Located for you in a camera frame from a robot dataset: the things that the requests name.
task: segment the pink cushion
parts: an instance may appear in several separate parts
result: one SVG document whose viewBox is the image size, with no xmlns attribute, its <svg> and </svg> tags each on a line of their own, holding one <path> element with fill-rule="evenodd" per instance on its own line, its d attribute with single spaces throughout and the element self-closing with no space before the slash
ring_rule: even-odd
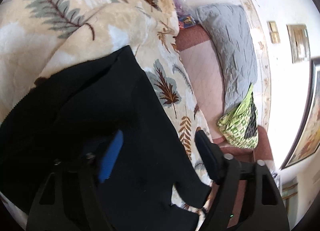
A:
<svg viewBox="0 0 320 231">
<path fill-rule="evenodd" d="M 184 49 L 180 58 L 213 141 L 220 143 L 225 140 L 217 127 L 217 121 L 223 115 L 224 87 L 216 50 L 207 32 L 199 26 L 182 30 L 176 44 L 178 49 Z"/>
</svg>

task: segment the beige blanket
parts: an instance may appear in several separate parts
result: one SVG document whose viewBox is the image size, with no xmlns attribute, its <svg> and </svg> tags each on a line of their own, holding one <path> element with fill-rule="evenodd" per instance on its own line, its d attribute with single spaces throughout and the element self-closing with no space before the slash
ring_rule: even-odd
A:
<svg viewBox="0 0 320 231">
<path fill-rule="evenodd" d="M 0 121 L 32 87 L 54 73 L 130 45 L 200 179 L 210 184 L 194 143 L 196 129 L 207 132 L 208 126 L 202 112 L 194 112 L 196 99 L 175 45 L 178 31 L 172 0 L 10 0 L 1 4 Z M 198 212 L 199 225 L 203 222 L 202 211 L 186 205 L 174 187 L 172 203 Z"/>
</svg>

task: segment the metal screw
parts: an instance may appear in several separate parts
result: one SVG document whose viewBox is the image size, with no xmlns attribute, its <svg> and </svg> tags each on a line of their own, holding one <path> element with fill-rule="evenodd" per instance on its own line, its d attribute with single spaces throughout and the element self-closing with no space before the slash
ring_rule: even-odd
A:
<svg viewBox="0 0 320 231">
<path fill-rule="evenodd" d="M 93 159 L 96 157 L 96 155 L 94 155 L 92 152 L 88 152 L 86 155 L 85 155 L 86 159 Z"/>
<path fill-rule="evenodd" d="M 229 153 L 226 153 L 226 154 L 224 154 L 223 156 L 224 156 L 224 158 L 226 158 L 226 159 L 228 159 L 228 160 L 233 159 L 233 155 L 232 155 L 232 154 L 229 154 Z"/>
<path fill-rule="evenodd" d="M 60 163 L 61 163 L 61 160 L 59 160 L 59 159 L 55 159 L 54 161 L 53 161 L 53 163 L 57 166 L 57 165 L 59 165 Z"/>
<path fill-rule="evenodd" d="M 260 166 L 264 166 L 266 163 L 263 160 L 259 159 L 257 160 L 257 164 Z"/>
</svg>

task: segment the picture frame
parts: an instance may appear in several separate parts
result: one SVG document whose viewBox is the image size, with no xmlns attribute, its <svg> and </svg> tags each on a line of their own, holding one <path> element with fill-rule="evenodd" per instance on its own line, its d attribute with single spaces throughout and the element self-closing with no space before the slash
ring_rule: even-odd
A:
<svg viewBox="0 0 320 231">
<path fill-rule="evenodd" d="M 292 63 L 299 63 L 310 60 L 310 45 L 307 26 L 304 24 L 287 25 Z"/>
<path fill-rule="evenodd" d="M 281 169 L 292 166 L 312 154 L 320 145 L 320 58 L 310 61 L 309 91 L 305 112 L 292 148 Z"/>
</svg>

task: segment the floral wall border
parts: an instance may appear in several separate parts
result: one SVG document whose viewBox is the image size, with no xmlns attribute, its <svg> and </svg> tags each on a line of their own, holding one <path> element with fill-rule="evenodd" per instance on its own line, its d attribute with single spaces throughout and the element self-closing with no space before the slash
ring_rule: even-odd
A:
<svg viewBox="0 0 320 231">
<path fill-rule="evenodd" d="M 262 122 L 262 126 L 268 130 L 271 104 L 271 74 L 266 39 L 262 30 L 258 13 L 253 5 L 252 0 L 240 0 L 240 2 L 247 14 L 250 30 L 255 31 L 255 33 L 251 33 L 251 36 L 257 55 L 258 66 L 260 66 L 261 71 L 263 111 L 263 113 L 259 114 L 258 116 Z"/>
</svg>

